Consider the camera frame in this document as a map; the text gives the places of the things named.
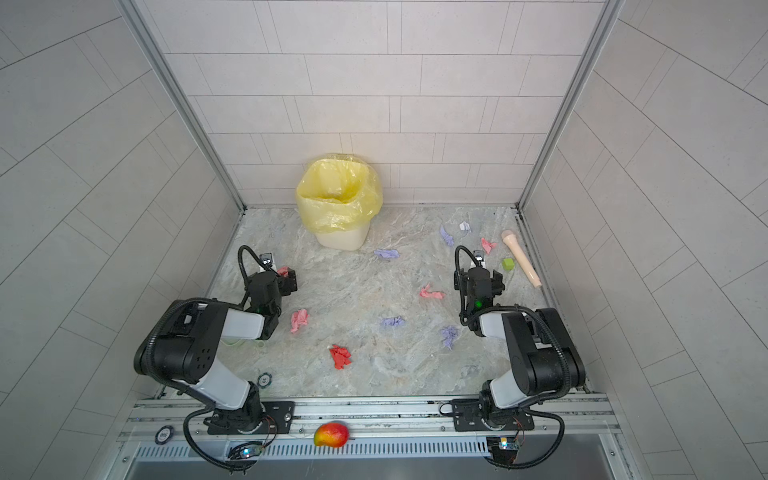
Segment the purple paper scrap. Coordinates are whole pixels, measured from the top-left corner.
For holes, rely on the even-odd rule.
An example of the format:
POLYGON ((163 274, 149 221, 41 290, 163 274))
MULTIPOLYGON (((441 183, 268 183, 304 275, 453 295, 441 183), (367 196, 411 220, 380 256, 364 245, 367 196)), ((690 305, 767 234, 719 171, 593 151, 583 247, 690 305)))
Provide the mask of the purple paper scrap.
POLYGON ((446 245, 453 247, 455 244, 454 238, 446 231, 443 225, 440 226, 439 232, 446 245))
POLYGON ((382 259, 397 259, 400 257, 399 252, 395 249, 376 249, 374 254, 382 259))
POLYGON ((403 326, 406 321, 402 317, 384 318, 381 320, 381 325, 386 327, 399 327, 403 326))
POLYGON ((442 336, 442 345, 445 348, 452 350, 454 348, 454 342, 460 334, 459 330, 454 326, 446 326, 440 330, 440 333, 442 336))

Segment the white bin yellow bag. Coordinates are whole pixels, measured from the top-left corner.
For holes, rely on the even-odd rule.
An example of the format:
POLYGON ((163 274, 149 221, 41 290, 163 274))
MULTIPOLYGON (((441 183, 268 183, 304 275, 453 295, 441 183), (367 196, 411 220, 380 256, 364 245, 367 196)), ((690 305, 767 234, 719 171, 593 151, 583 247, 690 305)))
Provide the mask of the white bin yellow bag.
POLYGON ((376 170, 352 155, 333 154, 312 161, 295 190, 304 227, 320 245, 355 251, 367 238, 383 205, 376 170))

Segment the light green dustpan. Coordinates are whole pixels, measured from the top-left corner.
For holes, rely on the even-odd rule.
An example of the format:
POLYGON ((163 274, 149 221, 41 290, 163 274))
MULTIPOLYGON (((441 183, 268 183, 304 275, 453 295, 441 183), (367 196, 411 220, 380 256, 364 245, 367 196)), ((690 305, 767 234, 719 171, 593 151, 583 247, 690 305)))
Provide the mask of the light green dustpan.
POLYGON ((221 339, 219 343, 225 347, 239 347, 242 345, 251 345, 261 348, 264 341, 260 339, 221 339))

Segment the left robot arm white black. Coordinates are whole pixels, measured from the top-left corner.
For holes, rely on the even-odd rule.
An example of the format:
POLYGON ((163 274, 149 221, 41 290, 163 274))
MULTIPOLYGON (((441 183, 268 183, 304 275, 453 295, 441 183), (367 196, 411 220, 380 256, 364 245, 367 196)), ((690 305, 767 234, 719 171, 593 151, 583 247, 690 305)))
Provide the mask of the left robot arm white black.
POLYGON ((210 435, 287 434, 295 404, 264 403, 259 383, 235 375, 217 357, 222 340, 270 339, 282 314, 282 299, 298 289, 294 270, 280 273, 272 256, 238 249, 244 296, 238 304, 201 297, 175 300, 134 358, 136 373, 174 388, 204 405, 210 435))

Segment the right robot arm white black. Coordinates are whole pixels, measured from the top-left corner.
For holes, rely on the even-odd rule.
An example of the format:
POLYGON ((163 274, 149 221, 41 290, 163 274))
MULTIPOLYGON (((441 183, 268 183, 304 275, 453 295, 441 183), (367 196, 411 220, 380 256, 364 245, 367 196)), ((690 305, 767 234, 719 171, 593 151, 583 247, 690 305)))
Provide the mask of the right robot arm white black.
POLYGON ((460 324, 481 338, 505 342, 510 369, 483 384, 477 408, 491 430, 523 426, 530 408, 566 396, 586 382, 586 369, 559 312, 494 302, 503 276, 488 270, 465 246, 454 250, 454 288, 460 324))

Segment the beige wooden rolling pin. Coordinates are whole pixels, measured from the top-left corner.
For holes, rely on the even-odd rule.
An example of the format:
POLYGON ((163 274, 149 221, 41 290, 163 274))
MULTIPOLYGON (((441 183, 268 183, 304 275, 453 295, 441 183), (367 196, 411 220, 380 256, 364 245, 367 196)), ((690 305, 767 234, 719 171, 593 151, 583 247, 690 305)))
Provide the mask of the beige wooden rolling pin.
POLYGON ((527 279, 530 281, 534 288, 541 288, 542 282, 539 275, 536 273, 531 261, 524 252, 517 235, 512 230, 504 230, 501 233, 503 243, 508 247, 516 263, 523 271, 527 279))

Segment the red paper scrap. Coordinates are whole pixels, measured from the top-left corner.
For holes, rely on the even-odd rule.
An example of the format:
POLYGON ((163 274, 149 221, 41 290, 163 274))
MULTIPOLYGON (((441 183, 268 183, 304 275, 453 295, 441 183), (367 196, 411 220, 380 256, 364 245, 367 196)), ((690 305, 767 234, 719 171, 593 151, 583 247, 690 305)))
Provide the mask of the red paper scrap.
POLYGON ((343 370, 346 365, 351 364, 351 353, 345 347, 339 345, 333 345, 329 352, 334 362, 334 367, 337 370, 343 370))

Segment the red yellow mango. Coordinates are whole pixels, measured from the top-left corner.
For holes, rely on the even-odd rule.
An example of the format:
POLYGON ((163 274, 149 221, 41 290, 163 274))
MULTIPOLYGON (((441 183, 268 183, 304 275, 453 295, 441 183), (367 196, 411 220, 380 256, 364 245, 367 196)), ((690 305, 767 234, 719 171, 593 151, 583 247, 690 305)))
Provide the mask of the red yellow mango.
POLYGON ((313 442, 316 447, 338 449, 349 440, 350 432, 343 423, 331 422, 321 425, 314 433, 313 442))

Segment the right circuit board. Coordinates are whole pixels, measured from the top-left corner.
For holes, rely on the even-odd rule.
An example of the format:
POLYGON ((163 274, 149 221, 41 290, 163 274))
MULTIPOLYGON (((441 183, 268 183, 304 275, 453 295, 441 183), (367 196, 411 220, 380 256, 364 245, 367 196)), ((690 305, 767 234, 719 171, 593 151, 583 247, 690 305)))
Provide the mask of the right circuit board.
POLYGON ((517 460, 520 445, 516 437, 487 437, 489 459, 502 465, 513 465, 517 460))

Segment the circuit board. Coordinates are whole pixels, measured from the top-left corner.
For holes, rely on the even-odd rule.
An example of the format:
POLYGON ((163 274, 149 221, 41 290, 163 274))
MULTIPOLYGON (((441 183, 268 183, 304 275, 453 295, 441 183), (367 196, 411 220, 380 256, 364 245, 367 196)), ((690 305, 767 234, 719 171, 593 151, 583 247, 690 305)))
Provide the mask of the circuit board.
POLYGON ((227 454, 229 461, 247 461, 259 457, 264 451, 261 442, 252 441, 236 445, 227 454))
POLYGON ((517 460, 520 445, 516 437, 487 437, 489 459, 502 465, 513 465, 517 460))

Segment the left circuit board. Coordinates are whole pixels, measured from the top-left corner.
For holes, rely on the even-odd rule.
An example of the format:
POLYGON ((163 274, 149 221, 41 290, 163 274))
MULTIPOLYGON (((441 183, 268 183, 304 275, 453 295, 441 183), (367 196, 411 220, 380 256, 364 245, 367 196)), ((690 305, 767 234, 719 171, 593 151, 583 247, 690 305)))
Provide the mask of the left circuit board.
POLYGON ((236 445, 227 454, 229 461, 247 461, 259 457, 264 451, 261 442, 252 441, 236 445))

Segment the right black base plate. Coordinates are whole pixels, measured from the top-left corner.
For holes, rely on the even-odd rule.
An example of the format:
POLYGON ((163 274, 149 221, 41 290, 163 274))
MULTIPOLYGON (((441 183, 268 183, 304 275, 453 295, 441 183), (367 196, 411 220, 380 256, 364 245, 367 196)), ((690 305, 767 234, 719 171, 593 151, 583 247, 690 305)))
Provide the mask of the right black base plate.
POLYGON ((451 417, 457 432, 532 431, 532 417, 519 409, 499 409, 478 398, 453 399, 451 417))

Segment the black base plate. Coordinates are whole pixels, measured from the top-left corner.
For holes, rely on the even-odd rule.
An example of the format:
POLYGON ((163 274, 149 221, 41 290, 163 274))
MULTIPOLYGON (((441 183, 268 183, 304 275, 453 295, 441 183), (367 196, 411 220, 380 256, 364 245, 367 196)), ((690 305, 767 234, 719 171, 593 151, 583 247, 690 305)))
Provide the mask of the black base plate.
POLYGON ((203 424, 209 435, 287 434, 294 407, 290 401, 247 402, 237 410, 215 409, 203 424))
POLYGON ((519 409, 499 409, 478 398, 453 399, 451 417, 457 432, 532 431, 532 417, 519 409))

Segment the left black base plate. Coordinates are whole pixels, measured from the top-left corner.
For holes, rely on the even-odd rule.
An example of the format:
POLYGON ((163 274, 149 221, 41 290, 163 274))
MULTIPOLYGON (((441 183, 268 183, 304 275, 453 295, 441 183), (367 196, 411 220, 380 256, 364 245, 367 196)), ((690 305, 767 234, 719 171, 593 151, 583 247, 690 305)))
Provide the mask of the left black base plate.
POLYGON ((209 435, 287 434, 294 407, 290 401, 247 402, 237 410, 215 409, 203 424, 209 435))

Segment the aluminium rail frame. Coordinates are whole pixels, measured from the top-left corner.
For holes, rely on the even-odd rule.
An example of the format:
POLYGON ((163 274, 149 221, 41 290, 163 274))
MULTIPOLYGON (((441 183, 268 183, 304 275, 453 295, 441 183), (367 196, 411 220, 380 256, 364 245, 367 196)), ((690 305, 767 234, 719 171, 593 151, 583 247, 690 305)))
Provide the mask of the aluminium rail frame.
MULTIPOLYGON (((453 399, 468 396, 270 398, 295 403, 287 434, 252 435, 263 453, 250 479, 638 479, 641 471, 607 396, 572 393, 538 408, 532 431, 457 432, 453 399), (341 448, 316 447, 323 424, 345 424, 341 448), (489 459, 487 437, 516 437, 513 465, 489 459)), ((209 435, 188 398, 137 402, 118 433, 102 479, 224 479, 242 435, 209 435)))

